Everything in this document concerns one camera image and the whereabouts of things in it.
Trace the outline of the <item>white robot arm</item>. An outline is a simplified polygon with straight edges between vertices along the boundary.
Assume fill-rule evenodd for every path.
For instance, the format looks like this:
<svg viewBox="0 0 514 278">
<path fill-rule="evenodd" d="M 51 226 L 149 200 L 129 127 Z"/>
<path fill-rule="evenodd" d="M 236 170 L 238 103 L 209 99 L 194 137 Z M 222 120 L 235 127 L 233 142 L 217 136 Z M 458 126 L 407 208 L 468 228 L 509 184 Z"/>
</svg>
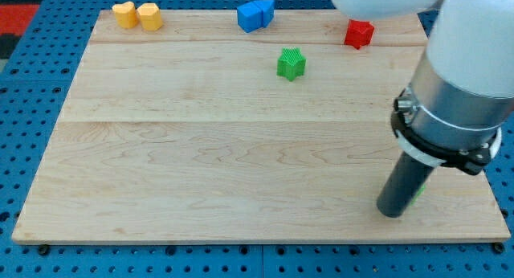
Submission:
<svg viewBox="0 0 514 278">
<path fill-rule="evenodd" d="M 410 83 L 394 101 L 398 171 L 478 174 L 513 110 L 513 0 L 331 0 L 351 19 L 438 11 Z"/>
</svg>

